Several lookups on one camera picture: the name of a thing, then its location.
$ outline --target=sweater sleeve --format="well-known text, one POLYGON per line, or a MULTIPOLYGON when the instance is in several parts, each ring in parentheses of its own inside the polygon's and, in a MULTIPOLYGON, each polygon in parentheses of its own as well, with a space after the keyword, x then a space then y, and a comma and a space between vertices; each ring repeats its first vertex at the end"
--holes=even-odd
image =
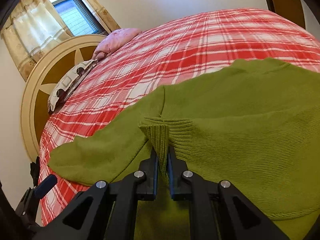
POLYGON ((144 156, 146 151, 141 151, 148 139, 139 129, 139 123, 145 116, 160 117, 163 105, 161 86, 127 107, 92 136, 76 136, 73 142, 52 150, 48 166, 61 177, 87 186, 98 180, 110 183, 122 172, 129 173, 128 167, 133 171, 139 163, 135 167, 130 165, 132 162, 148 158, 144 156))

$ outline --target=green sweater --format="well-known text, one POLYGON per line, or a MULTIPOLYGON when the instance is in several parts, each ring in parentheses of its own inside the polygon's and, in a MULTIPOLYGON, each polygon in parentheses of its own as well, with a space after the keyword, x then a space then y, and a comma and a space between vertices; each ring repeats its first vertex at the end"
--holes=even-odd
POLYGON ((49 166, 84 185, 138 169, 154 147, 157 200, 139 202, 135 239, 189 239, 188 205, 170 200, 166 154, 188 169, 230 180, 292 240, 320 211, 320 75, 275 59, 161 86, 88 138, 51 152, 49 166))

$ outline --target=window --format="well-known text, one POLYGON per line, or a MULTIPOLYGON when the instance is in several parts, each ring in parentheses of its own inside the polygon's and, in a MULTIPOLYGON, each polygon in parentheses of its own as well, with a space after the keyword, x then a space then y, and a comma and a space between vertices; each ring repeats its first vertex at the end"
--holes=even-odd
POLYGON ((74 36, 105 32, 81 0, 49 0, 74 36))

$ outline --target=pillow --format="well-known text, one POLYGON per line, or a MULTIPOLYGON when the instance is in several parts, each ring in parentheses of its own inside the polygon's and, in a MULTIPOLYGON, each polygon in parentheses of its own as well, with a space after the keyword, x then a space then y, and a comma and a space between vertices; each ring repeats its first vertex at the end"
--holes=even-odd
POLYGON ((56 84, 48 98, 48 113, 51 114, 58 105, 65 103, 86 75, 97 65, 97 60, 79 63, 70 69, 56 84))
POLYGON ((103 60, 131 41, 142 31, 136 28, 119 29, 110 33, 96 48, 92 59, 103 60))

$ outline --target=bed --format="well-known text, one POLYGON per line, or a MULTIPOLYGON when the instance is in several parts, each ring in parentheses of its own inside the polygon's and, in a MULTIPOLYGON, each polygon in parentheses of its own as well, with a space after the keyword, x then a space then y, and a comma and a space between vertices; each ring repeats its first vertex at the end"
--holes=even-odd
MULTIPOLYGON (((50 152, 75 136, 87 137, 108 125, 127 106, 163 84, 218 71, 238 58, 273 57, 320 71, 320 43, 306 30, 266 10, 245 8, 201 13, 145 31, 102 60, 63 108, 51 116, 47 99, 75 63, 91 58, 100 35, 58 45, 31 73, 21 109, 21 127, 31 160, 40 156, 39 180, 53 173, 50 152)), ((47 225, 87 187, 58 177, 41 200, 47 225)))

